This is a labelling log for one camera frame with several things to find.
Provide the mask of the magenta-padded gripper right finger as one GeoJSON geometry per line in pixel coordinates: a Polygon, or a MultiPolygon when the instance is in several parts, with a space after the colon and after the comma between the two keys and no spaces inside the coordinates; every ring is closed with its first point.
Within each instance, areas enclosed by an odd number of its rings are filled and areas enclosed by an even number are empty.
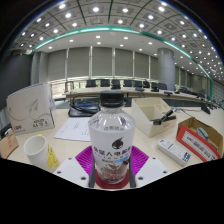
{"type": "Polygon", "coordinates": [[[136,146],[132,147],[129,160],[129,182],[131,188],[140,188],[169,174],[168,169],[156,157],[149,157],[136,146]]]}

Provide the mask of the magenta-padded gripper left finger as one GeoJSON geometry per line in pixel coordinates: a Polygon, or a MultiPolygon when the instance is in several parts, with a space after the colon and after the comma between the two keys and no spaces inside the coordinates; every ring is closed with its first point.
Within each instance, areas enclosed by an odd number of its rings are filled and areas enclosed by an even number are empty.
{"type": "Polygon", "coordinates": [[[54,174],[78,186],[93,188],[96,171],[92,147],[88,146],[77,156],[64,160],[54,174]]]}

